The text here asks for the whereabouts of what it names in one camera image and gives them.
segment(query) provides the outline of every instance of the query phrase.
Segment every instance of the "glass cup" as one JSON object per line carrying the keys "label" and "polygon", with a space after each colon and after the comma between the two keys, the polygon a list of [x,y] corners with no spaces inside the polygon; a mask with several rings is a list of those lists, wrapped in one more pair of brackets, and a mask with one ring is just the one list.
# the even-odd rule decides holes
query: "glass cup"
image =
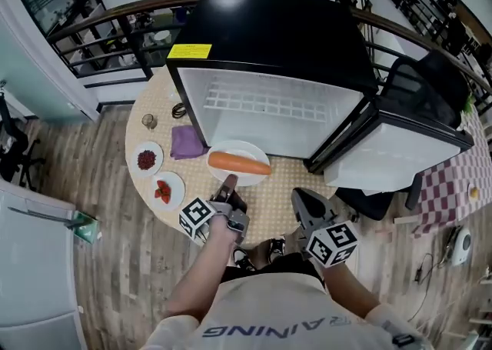
{"label": "glass cup", "polygon": [[147,127],[148,130],[153,130],[157,125],[157,118],[148,113],[141,119],[141,123]]}

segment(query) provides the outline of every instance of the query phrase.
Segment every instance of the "orange carrot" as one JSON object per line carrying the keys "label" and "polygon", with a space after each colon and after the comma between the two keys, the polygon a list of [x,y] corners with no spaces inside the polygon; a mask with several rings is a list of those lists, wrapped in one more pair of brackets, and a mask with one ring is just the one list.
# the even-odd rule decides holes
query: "orange carrot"
{"label": "orange carrot", "polygon": [[270,175],[271,168],[263,162],[257,162],[250,158],[230,155],[224,152],[212,152],[208,156],[208,164],[211,167],[227,169],[229,171],[245,172],[256,175]]}

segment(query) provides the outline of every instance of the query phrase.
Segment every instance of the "mini fridge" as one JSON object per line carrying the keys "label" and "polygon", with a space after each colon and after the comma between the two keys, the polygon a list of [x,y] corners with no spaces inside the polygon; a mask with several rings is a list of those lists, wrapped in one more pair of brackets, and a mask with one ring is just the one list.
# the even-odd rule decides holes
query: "mini fridge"
{"label": "mini fridge", "polygon": [[364,40],[341,4],[200,0],[175,44],[189,52],[168,57],[168,68],[205,146],[240,139],[304,159],[329,185],[389,192],[473,145],[377,96]]}

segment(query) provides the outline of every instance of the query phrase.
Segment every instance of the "purple cloth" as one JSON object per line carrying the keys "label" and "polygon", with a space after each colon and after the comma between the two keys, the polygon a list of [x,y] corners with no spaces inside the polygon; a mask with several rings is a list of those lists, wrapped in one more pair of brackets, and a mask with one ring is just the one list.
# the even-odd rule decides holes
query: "purple cloth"
{"label": "purple cloth", "polygon": [[171,130],[171,157],[174,160],[195,158],[207,153],[192,125],[179,125]]}

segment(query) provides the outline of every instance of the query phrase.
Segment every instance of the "black sneaker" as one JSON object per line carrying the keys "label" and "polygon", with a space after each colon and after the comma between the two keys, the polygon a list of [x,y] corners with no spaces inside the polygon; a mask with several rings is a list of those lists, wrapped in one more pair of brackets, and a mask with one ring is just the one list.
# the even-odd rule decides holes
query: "black sneaker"
{"label": "black sneaker", "polygon": [[274,260],[273,255],[282,256],[285,253],[285,237],[270,239],[270,250],[268,251],[268,264]]}
{"label": "black sneaker", "polygon": [[256,267],[242,248],[235,248],[232,252],[232,257],[238,268],[246,269],[247,271],[256,271]]}

